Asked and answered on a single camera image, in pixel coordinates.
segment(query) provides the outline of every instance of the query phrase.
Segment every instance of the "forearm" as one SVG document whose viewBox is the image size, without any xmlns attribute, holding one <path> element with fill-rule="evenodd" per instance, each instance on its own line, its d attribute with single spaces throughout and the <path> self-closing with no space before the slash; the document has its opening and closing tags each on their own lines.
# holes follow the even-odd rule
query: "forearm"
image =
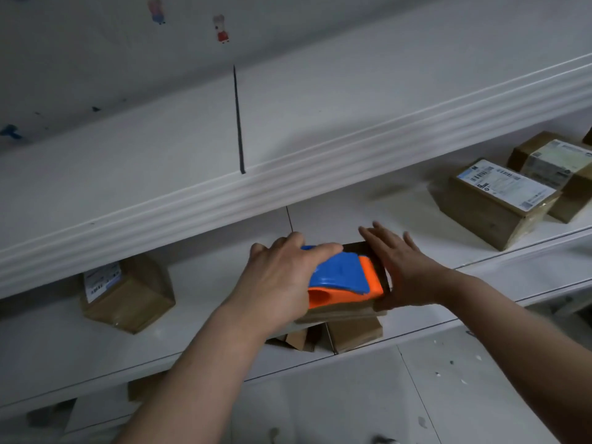
<svg viewBox="0 0 592 444">
<path fill-rule="evenodd" d="M 587 349 L 474 277 L 463 275 L 444 303 L 531 403 L 550 402 L 592 417 L 592 353 Z"/>
<path fill-rule="evenodd" d="M 117 444 L 218 442 L 264 342 L 232 307 L 218 308 Z"/>
</svg>

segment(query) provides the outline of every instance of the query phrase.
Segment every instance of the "right hand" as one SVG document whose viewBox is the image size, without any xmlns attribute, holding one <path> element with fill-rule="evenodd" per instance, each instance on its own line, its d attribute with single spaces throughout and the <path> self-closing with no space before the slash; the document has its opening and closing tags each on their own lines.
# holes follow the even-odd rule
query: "right hand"
<svg viewBox="0 0 592 444">
<path fill-rule="evenodd" d="M 372 225 L 374 227 L 360 227 L 360 235 L 381 259 L 393 284 L 390 293 L 375 301 L 374 310 L 445 304 L 464 274 L 423 254 L 408 232 L 401 239 L 377 221 Z"/>
</svg>

